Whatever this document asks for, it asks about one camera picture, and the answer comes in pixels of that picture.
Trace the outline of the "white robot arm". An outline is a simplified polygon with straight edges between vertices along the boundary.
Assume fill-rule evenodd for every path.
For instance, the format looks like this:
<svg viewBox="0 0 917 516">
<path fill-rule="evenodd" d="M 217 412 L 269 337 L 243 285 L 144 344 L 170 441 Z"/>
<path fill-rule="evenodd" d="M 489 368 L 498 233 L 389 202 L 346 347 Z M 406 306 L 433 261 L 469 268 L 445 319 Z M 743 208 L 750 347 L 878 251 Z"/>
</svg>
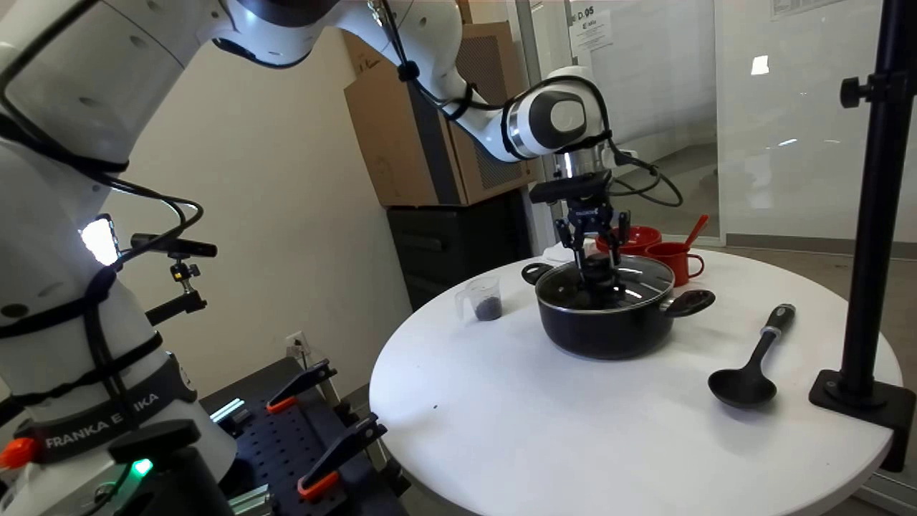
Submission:
<svg viewBox="0 0 917 516">
<path fill-rule="evenodd" d="M 309 187 L 345 127 L 337 100 L 279 80 L 345 74 L 362 41 L 501 163 L 611 139 L 601 91 L 574 68 L 486 104 L 458 73 L 456 0 L 2 0 L 0 374 L 2 427 L 38 454 L 11 471 L 2 516 L 114 516 L 110 447 L 190 421 L 203 478 L 239 460 L 134 294 L 145 251 L 103 265 L 82 230 L 114 208 L 167 239 L 193 193 Z"/>
</svg>

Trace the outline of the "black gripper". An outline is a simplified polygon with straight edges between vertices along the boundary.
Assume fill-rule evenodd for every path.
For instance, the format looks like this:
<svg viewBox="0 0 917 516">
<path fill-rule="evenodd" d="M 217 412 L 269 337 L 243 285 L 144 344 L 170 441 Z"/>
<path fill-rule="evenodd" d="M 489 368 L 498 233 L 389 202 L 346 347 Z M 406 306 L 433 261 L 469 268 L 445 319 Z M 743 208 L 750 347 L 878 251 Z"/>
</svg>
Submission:
<svg viewBox="0 0 917 516">
<path fill-rule="evenodd" d="M 585 173 L 577 179 L 541 182 L 531 189 L 532 205 L 558 205 L 554 225 L 574 225 L 574 259 L 585 279 L 595 279 L 593 243 L 585 230 L 604 230 L 611 225 L 607 173 Z M 614 228 L 614 268 L 623 265 L 623 251 L 631 239 L 631 213 L 615 216 Z"/>
</svg>

